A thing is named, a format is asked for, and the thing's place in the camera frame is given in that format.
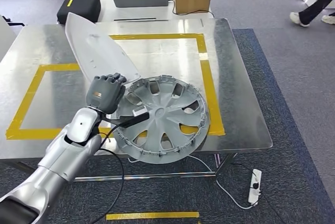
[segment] black pants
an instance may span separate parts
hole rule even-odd
[[[301,23],[305,25],[309,24],[323,9],[328,6],[331,1],[332,0],[318,0],[306,10],[300,12],[299,17],[300,18]]]

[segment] shoe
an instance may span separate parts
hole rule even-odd
[[[335,16],[323,16],[321,21],[326,24],[335,24]]]
[[[290,18],[291,21],[293,21],[295,24],[299,24],[302,27],[309,27],[309,24],[303,24],[300,21],[300,18],[299,17],[299,13],[297,12],[290,12]]]

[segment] black bag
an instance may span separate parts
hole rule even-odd
[[[100,10],[100,0],[64,0],[57,13],[57,18],[60,24],[65,24],[68,13],[72,12],[96,23]]]

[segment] power strip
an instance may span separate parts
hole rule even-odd
[[[249,190],[249,198],[247,201],[250,203],[251,205],[257,205],[258,204],[258,197],[260,195],[260,186],[261,186],[261,177],[262,177],[262,171],[254,169],[253,174],[251,175],[251,182],[250,183],[250,190]],[[254,189],[254,184],[258,183],[258,188]]]

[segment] silver robotic arm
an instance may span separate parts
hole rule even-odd
[[[88,158],[101,147],[98,126],[102,120],[126,128],[149,118],[149,114],[121,121],[106,118],[115,112],[124,94],[124,81],[118,73],[95,77],[86,97],[88,107],[78,110],[70,124],[53,140],[34,173],[0,198],[0,223],[44,223],[62,189],[73,181]]]

